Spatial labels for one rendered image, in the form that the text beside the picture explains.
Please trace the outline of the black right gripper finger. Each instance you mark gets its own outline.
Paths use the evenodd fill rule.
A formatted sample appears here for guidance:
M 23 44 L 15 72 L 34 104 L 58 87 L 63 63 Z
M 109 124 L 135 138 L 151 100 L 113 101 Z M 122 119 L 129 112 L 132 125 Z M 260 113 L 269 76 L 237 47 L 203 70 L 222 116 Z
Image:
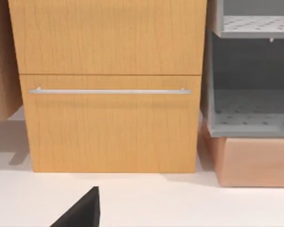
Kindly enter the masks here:
M 99 227 L 99 187 L 92 187 L 50 227 Z

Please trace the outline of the pale wooden cupboard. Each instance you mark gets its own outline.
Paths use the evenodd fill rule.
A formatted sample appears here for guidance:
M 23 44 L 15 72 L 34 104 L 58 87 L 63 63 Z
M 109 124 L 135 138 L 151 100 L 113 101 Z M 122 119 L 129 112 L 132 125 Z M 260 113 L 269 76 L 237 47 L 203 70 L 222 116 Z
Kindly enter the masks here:
M 0 0 L 0 121 L 23 104 L 8 0 Z

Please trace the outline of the plain wooden drawer front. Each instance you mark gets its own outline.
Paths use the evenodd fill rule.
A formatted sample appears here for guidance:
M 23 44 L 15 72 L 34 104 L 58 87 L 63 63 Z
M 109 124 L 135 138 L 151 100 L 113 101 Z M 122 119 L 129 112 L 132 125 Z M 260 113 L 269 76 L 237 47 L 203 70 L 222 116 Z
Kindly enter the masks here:
M 201 74 L 207 0 L 8 4 L 21 74 Z

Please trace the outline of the salmon-coloured drawer front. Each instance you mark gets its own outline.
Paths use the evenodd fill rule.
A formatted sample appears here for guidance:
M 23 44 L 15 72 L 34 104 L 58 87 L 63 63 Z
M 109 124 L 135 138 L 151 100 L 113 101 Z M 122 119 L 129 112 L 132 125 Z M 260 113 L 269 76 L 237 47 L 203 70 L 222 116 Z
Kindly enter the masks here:
M 213 138 L 201 135 L 222 187 L 284 187 L 284 138 Z

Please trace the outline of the grey pierced drawer inside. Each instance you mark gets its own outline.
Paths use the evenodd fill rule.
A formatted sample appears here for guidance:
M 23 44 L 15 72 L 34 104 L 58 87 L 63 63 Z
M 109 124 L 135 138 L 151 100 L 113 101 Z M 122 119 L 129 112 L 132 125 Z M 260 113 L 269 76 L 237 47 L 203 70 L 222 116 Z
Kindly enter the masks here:
M 201 112 L 212 137 L 284 138 L 284 39 L 205 39 Z

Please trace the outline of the grey pierced drawer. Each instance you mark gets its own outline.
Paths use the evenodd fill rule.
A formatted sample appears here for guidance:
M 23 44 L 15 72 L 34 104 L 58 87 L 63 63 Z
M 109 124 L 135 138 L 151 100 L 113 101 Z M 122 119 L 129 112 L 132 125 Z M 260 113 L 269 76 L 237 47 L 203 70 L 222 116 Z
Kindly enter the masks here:
M 220 38 L 284 39 L 284 0 L 208 0 L 207 16 Z

